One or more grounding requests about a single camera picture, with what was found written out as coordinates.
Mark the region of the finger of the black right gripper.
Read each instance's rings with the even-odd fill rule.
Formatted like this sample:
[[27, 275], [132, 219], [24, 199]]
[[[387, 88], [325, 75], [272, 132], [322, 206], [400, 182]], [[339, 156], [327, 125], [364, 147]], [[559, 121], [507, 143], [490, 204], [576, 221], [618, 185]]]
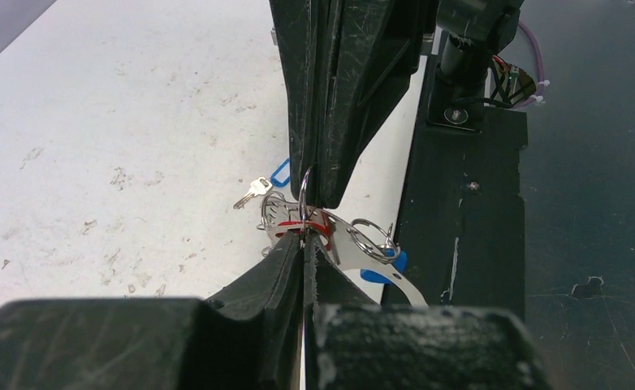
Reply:
[[293, 170], [317, 161], [319, 117], [325, 108], [327, 67], [340, 1], [271, 1], [270, 11], [287, 94]]
[[408, 91], [436, 1], [338, 1], [317, 124], [317, 206], [343, 199], [358, 158]]

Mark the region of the silver metal key plate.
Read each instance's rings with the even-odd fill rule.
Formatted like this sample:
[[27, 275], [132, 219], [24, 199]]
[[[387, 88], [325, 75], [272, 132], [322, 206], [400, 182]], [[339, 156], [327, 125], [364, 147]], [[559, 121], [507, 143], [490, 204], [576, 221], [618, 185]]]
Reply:
[[396, 286], [412, 306], [427, 305], [422, 293], [403, 275], [406, 253], [394, 242], [391, 230], [386, 231], [368, 219], [348, 222], [331, 211], [303, 207], [297, 202], [288, 201], [281, 193], [271, 191], [261, 201], [262, 229], [266, 232], [267, 228], [286, 217], [300, 217], [305, 221], [314, 211], [326, 212], [332, 224], [330, 250], [324, 248], [319, 235], [314, 232], [319, 239], [317, 247], [326, 253], [332, 265], [340, 271], [360, 271], [372, 283]]

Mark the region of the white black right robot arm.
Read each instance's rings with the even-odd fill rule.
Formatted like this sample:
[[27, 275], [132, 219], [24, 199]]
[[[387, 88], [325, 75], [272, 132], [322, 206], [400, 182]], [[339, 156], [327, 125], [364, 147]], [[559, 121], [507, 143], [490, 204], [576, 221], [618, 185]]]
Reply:
[[292, 195], [334, 209], [356, 163], [407, 93], [424, 37], [446, 38], [427, 67], [427, 128], [477, 134], [493, 58], [516, 35], [518, 1], [273, 1], [287, 93]]

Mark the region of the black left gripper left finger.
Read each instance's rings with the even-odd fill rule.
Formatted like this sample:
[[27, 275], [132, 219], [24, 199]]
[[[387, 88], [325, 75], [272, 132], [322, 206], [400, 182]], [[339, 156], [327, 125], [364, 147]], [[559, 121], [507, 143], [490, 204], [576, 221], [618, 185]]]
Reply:
[[0, 307], [0, 389], [297, 389], [302, 248], [285, 234], [207, 299]]

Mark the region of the blue white key tag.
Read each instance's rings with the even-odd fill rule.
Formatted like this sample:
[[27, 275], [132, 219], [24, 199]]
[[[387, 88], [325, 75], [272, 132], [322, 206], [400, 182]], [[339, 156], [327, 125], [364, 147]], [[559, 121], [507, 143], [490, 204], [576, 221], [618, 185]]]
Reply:
[[290, 159], [286, 158], [270, 175], [270, 182], [276, 188], [284, 188], [291, 180]]

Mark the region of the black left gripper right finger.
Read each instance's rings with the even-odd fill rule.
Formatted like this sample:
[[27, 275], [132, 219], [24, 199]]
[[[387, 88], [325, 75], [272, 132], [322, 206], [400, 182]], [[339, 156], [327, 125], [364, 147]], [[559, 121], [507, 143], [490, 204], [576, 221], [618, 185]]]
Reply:
[[378, 305], [305, 242], [308, 389], [548, 389], [523, 323], [506, 310]]

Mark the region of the red key tag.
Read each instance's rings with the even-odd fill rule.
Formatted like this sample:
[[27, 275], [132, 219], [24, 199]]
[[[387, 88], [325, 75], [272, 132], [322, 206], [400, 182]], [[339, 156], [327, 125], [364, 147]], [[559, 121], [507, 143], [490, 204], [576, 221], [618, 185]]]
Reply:
[[310, 217], [305, 221], [302, 221], [300, 217], [286, 217], [280, 219], [278, 223], [268, 227], [266, 232], [274, 243], [278, 242], [286, 232], [316, 232], [319, 235], [324, 248], [326, 250], [332, 249], [331, 236], [333, 228], [331, 222], [326, 216], [326, 212], [314, 211], [309, 215]]

